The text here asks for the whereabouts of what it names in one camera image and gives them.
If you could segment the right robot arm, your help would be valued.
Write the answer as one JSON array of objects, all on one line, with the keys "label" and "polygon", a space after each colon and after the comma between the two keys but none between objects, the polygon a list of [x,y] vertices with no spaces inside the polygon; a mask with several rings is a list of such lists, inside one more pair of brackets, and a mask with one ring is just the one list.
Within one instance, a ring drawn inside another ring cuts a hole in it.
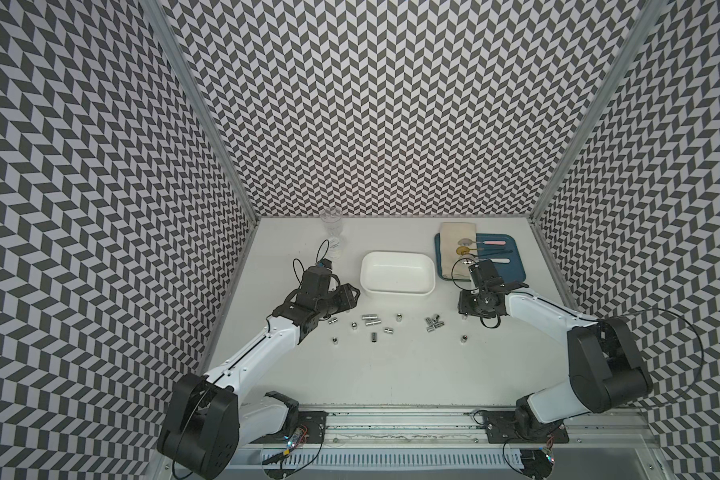
[{"label": "right robot arm", "polygon": [[490,260],[463,259],[472,287],[461,288],[457,311],[495,330],[506,317],[557,341],[567,352],[568,377],[516,401],[511,429],[525,441],[553,439],[564,421],[604,413],[653,391],[653,381],[627,321],[598,318],[554,303],[521,281],[506,281]]}]

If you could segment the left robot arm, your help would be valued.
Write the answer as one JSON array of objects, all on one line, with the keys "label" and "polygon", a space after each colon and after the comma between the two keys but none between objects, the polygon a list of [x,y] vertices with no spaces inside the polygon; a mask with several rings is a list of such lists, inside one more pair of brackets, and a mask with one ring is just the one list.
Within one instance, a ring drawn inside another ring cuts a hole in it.
[{"label": "left robot arm", "polygon": [[276,391],[253,403],[246,399],[321,321],[354,309],[360,295],[358,288],[339,280],[329,262],[307,268],[260,333],[218,366],[202,375],[186,374],[174,385],[158,452],[189,474],[214,479],[239,447],[256,440],[284,440],[291,451],[305,436],[298,402]]}]

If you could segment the white plastic storage box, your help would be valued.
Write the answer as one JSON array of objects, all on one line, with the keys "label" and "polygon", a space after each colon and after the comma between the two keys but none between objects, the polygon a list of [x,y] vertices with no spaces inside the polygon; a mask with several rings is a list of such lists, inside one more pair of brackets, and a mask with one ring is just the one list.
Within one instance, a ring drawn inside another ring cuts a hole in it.
[{"label": "white plastic storage box", "polygon": [[422,253],[372,251],[362,259],[360,283],[372,296],[425,297],[436,287],[435,264]]}]

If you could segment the white yogurt cup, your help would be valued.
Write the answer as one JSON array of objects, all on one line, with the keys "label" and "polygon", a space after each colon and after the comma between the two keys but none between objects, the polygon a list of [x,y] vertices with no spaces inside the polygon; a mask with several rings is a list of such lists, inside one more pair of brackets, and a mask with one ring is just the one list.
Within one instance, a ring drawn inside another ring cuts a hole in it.
[{"label": "white yogurt cup", "polygon": [[328,242],[329,247],[326,256],[331,260],[338,259],[343,251],[342,239],[340,237],[330,237]]}]

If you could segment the teal tray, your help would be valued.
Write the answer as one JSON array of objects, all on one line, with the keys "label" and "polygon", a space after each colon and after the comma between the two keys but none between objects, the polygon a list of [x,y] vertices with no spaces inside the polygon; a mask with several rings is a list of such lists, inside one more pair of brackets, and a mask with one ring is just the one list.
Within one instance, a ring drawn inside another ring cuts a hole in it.
[{"label": "teal tray", "polygon": [[[527,275],[513,237],[506,234],[477,233],[476,242],[477,244],[471,246],[477,246],[478,260],[491,260],[498,274],[507,282],[525,282]],[[444,280],[452,280],[450,269],[454,262],[447,265],[443,263],[440,234],[434,236],[434,246],[438,276]]]}]

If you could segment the clear drinking glass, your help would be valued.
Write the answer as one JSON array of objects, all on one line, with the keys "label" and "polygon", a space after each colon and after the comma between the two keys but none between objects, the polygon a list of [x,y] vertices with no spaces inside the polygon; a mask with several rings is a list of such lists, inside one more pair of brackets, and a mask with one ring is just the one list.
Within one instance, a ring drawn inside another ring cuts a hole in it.
[{"label": "clear drinking glass", "polygon": [[320,219],[329,238],[339,238],[343,232],[343,212],[338,207],[327,207],[320,212]]}]

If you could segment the white handled spoon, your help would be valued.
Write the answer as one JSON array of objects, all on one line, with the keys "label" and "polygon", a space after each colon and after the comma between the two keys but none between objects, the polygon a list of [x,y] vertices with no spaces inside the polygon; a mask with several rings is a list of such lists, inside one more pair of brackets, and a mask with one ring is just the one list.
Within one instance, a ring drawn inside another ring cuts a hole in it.
[{"label": "white handled spoon", "polygon": [[510,264],[512,263],[512,260],[510,258],[502,258],[502,257],[474,257],[474,256],[464,256],[459,259],[461,262],[465,264],[473,264],[483,261],[491,261],[494,264]]}]

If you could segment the gold black handled spoon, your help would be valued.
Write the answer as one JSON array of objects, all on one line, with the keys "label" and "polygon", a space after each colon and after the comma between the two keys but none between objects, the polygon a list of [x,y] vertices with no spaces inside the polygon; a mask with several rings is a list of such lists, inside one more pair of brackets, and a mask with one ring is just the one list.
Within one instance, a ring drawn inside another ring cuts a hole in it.
[{"label": "gold black handled spoon", "polygon": [[482,248],[471,248],[466,246],[459,246],[456,248],[458,255],[476,255],[476,256],[490,256],[490,255],[508,255],[513,253],[512,249],[504,246],[483,246]]}]

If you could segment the pink handled spoon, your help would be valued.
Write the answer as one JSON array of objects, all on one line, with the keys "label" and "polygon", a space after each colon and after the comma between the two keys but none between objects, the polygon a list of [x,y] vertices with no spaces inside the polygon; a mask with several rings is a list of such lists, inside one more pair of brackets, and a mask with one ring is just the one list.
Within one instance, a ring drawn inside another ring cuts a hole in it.
[{"label": "pink handled spoon", "polygon": [[458,244],[460,246],[466,246],[471,247],[475,246],[476,248],[482,248],[483,246],[504,246],[506,244],[505,240],[471,240],[468,238],[461,239]]}]

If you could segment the metal base rail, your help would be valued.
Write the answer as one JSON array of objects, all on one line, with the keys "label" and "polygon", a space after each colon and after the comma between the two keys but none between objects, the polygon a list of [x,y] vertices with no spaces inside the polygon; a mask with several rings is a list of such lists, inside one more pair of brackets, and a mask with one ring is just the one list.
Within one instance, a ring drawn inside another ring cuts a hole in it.
[{"label": "metal base rail", "polygon": [[[499,446],[519,437],[514,414],[503,407],[306,405],[302,409],[327,413],[325,443],[335,448]],[[567,419],[558,430],[568,435],[568,441],[556,440],[557,448],[658,446],[646,418],[634,409]]]}]

